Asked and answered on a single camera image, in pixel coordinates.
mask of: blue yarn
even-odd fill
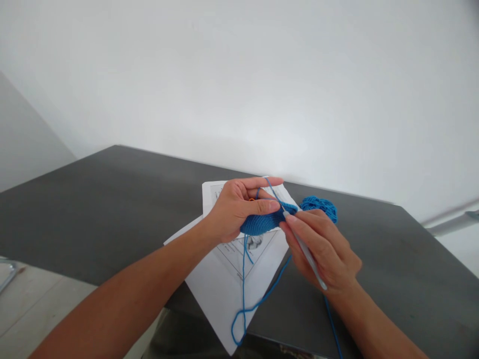
[[[328,310],[329,322],[333,328],[334,340],[336,340],[336,346],[338,347],[339,359],[343,359],[343,354],[341,353],[341,346],[339,345],[339,339],[336,335],[336,328],[334,327],[333,317],[331,316],[331,310],[329,309],[329,302],[326,296],[324,296],[324,302],[326,303],[326,309]]]
[[[328,217],[333,221],[333,223],[337,223],[338,221],[336,206],[327,199],[318,198],[316,196],[309,196],[303,199],[303,202],[301,203],[300,207],[302,210],[320,209],[328,215]]]
[[[264,295],[264,297],[259,301],[257,302],[253,307],[251,308],[248,308],[248,309],[245,309],[244,307],[244,280],[243,280],[243,309],[237,311],[236,315],[235,315],[235,319],[233,320],[233,323],[231,324],[231,337],[233,338],[233,341],[234,343],[237,345],[237,346],[240,346],[242,343],[243,343],[243,339],[246,335],[246,313],[249,313],[249,312],[252,312],[254,311],[256,308],[258,308],[261,304],[263,304],[263,302],[268,299],[269,295],[272,293],[273,289],[276,287],[276,285],[278,284],[279,280],[281,279],[281,276],[283,275],[283,272],[284,270],[286,269],[286,267],[288,266],[288,263],[289,261],[291,260],[291,256],[289,256],[288,260],[286,261],[285,265],[283,266],[283,268],[281,269],[281,271],[279,272],[279,275],[278,275],[278,278],[276,279],[276,281],[274,282],[273,286],[271,287],[270,290],[268,290],[268,292]],[[243,320],[244,320],[244,323],[243,323],[243,328],[244,328],[244,332],[243,332],[243,336],[241,338],[241,340],[238,342],[235,338],[235,334],[233,333],[233,328],[235,327],[235,323],[236,323],[236,319],[238,319],[238,316],[240,314],[243,314]]]
[[[276,197],[276,199],[278,200],[278,202],[280,202],[283,205],[284,209],[286,209],[290,214],[295,215],[298,211],[298,208],[295,205],[284,203],[284,202],[280,201],[278,196],[274,192],[274,189],[271,186],[271,183],[269,182],[269,180],[267,178],[266,178],[266,180],[268,181],[269,187],[273,191],[273,194]],[[258,199],[258,195],[259,195],[259,188],[258,188],[258,191],[256,192],[256,199]],[[331,219],[331,221],[333,223],[337,223],[337,221],[338,221],[337,209],[334,206],[334,204],[332,202],[328,201],[327,199],[318,198],[316,196],[309,196],[309,197],[306,197],[303,200],[300,207],[301,207],[302,210],[320,209],[320,210],[324,211],[324,213],[327,214],[327,216]],[[285,265],[283,266],[283,268],[279,272],[278,278],[274,282],[271,289],[263,296],[263,298],[258,303],[256,303],[253,307],[246,309],[245,308],[245,303],[244,303],[244,257],[245,257],[244,254],[245,253],[247,254],[249,260],[253,264],[253,261],[251,260],[249,254],[248,254],[248,251],[246,249],[246,244],[247,244],[248,237],[250,235],[254,236],[254,235],[260,235],[260,234],[263,234],[265,232],[268,232],[269,230],[278,227],[279,223],[284,221],[284,220],[285,220],[285,218],[284,218],[284,215],[283,215],[283,210],[281,208],[279,211],[277,211],[275,213],[272,213],[272,214],[248,216],[248,218],[246,219],[246,221],[243,223],[243,225],[240,228],[241,232],[244,233],[243,268],[242,268],[242,277],[243,277],[243,280],[242,280],[242,306],[243,306],[243,308],[236,313],[235,319],[233,320],[233,322],[231,324],[231,337],[233,338],[233,341],[237,346],[240,346],[243,343],[243,339],[246,335],[246,313],[254,311],[256,308],[258,308],[269,297],[269,295],[272,293],[273,289],[276,287],[279,280],[281,279],[281,276],[283,275],[284,270],[286,269],[286,267],[288,266],[288,264],[291,260],[291,256],[289,256]],[[329,303],[328,303],[328,300],[327,300],[326,297],[324,297],[324,301],[326,303],[326,310],[328,311],[329,321],[330,321],[331,327],[333,329],[334,339],[336,340],[336,346],[338,347],[339,357],[340,357],[340,359],[343,359],[343,355],[341,353],[341,347],[339,345],[339,339],[338,339],[338,336],[336,334],[336,329],[334,327],[333,318],[331,316],[331,310],[329,309]],[[236,320],[238,319],[238,316],[240,314],[243,314],[243,336],[241,337],[241,340],[238,342],[235,338],[235,334],[233,333],[233,328],[235,327]]]

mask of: finger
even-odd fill
[[[283,230],[284,235],[286,236],[286,242],[288,242],[289,247],[292,248],[295,244],[299,246],[298,241],[296,240],[296,237],[294,237],[293,231],[291,230],[291,228],[288,226],[286,222],[280,222],[279,228]]]
[[[269,183],[271,183],[272,186],[276,186],[284,182],[283,179],[280,177],[268,177],[268,179],[264,177],[251,177],[248,179],[238,179],[238,181],[243,183],[246,189],[269,187]]]
[[[291,230],[296,233],[311,250],[311,253],[321,267],[334,269],[341,263],[331,243],[316,233],[301,219],[289,215],[286,217],[286,222]]]
[[[298,212],[297,217],[329,241],[341,259],[347,257],[351,251],[348,240],[322,210],[314,209],[313,211]]]
[[[299,246],[294,233],[286,222],[280,222],[279,227],[283,230],[286,235],[286,242],[288,243],[289,248],[291,249],[291,255],[293,256],[293,261],[298,270],[312,283],[319,287],[319,282],[314,275],[311,265],[308,263],[306,257],[304,256],[301,247]]]
[[[249,198],[257,199],[256,194],[258,193],[258,188],[248,189],[247,193],[248,193]],[[259,189],[258,198],[266,198],[266,199],[276,200],[276,198],[274,198],[274,196],[272,196],[271,194],[269,194],[268,192],[266,192],[262,188]]]
[[[265,215],[274,213],[279,210],[280,205],[276,200],[270,199],[258,199],[256,201],[244,202],[242,204],[245,209],[246,215],[257,214]]]

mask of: fingernail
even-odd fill
[[[279,203],[276,201],[269,201],[269,210],[276,211],[279,209]]]
[[[288,223],[295,223],[297,220],[298,219],[293,215],[289,215],[289,216],[286,217],[286,222],[288,222]]]

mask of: forearm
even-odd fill
[[[133,263],[80,303],[32,358],[122,358],[196,265],[217,244],[202,221]]]
[[[357,282],[347,294],[329,300],[365,358],[427,359]]]

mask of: hand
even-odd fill
[[[283,179],[278,177],[268,177],[268,180],[272,186],[283,183]],[[263,177],[232,179],[226,182],[215,206],[203,220],[208,225],[209,233],[221,242],[231,242],[240,234],[240,227],[249,215],[278,211],[278,201],[264,189],[259,191],[261,199],[249,200],[256,198],[260,187],[269,187],[268,181]]]
[[[296,216],[286,217],[286,222],[281,222],[279,226],[286,234],[293,261],[299,271],[323,291],[293,231],[308,246],[316,260],[319,275],[328,286],[328,290],[323,291],[325,295],[342,294],[357,284],[356,274],[361,269],[361,259],[322,210],[300,211]]]

